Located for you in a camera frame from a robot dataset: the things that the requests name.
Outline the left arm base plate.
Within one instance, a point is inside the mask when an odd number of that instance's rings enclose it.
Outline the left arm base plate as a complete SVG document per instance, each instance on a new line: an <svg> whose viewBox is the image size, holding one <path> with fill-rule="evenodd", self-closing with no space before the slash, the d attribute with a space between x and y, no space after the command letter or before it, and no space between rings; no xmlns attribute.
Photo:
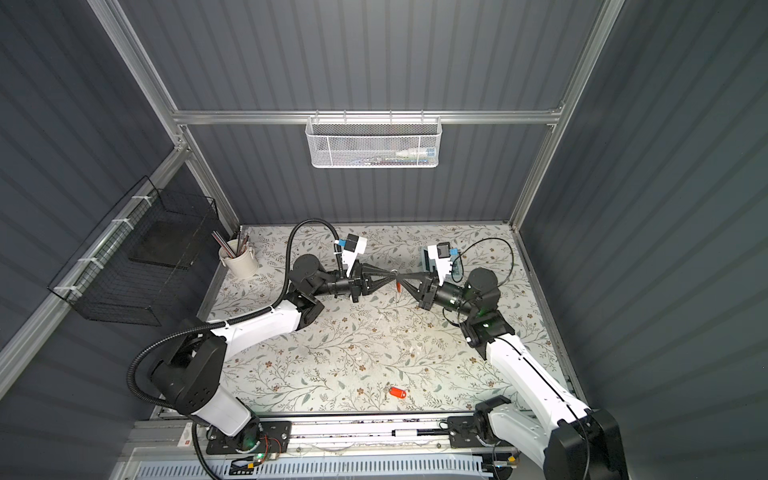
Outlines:
<svg viewBox="0 0 768 480"><path fill-rule="evenodd" d="M278 455L287 451L293 424L289 421L251 421L235 436L214 428L208 435L208 455Z"/></svg>

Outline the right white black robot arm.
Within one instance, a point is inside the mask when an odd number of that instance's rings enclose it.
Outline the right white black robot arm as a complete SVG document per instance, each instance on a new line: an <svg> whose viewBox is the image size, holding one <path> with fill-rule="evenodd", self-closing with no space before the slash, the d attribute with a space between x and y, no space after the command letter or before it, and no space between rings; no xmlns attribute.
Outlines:
<svg viewBox="0 0 768 480"><path fill-rule="evenodd" d="M629 476L616 419L564 388L533 357L501 314L499 281L477 268L462 286L435 272L399 274L397 282L429 310L439 306L463 316L464 340L510 382L532 411L520 413L496 397L476 408L488 443L506 442L538 465L548 479L626 479Z"/></svg>

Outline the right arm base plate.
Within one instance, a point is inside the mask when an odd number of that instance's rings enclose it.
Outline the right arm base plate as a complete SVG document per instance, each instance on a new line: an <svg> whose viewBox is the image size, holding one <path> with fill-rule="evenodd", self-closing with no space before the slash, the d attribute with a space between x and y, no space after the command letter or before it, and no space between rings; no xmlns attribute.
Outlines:
<svg viewBox="0 0 768 480"><path fill-rule="evenodd" d="M511 447L509 442L497 438L485 420L474 415L447 418L449 443L453 449L480 447Z"/></svg>

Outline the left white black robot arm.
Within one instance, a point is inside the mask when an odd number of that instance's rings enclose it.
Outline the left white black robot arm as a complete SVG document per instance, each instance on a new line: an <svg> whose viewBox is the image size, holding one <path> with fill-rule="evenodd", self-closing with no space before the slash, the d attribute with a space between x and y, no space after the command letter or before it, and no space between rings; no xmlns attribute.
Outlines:
<svg viewBox="0 0 768 480"><path fill-rule="evenodd" d="M171 409L236 437L257 420L222 385L224 363L259 343L311 325L324 310L319 295L349 296L357 301L395 278L393 271L359 261L349 274L327 271L317 257L302 255L288 273L288 290L277 306L255 318L230 319L220 327L171 340L149 378Z"/></svg>

